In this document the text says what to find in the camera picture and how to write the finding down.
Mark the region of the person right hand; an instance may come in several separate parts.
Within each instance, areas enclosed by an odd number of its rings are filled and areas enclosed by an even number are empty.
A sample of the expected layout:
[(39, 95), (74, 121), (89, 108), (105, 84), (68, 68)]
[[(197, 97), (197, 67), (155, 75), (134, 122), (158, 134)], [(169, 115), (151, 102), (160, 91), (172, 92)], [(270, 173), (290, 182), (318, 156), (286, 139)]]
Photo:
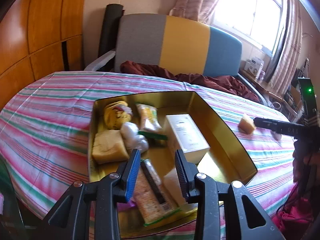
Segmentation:
[(310, 142), (296, 140), (293, 152), (293, 181), (302, 194), (308, 188), (319, 185), (319, 150), (316, 152)]

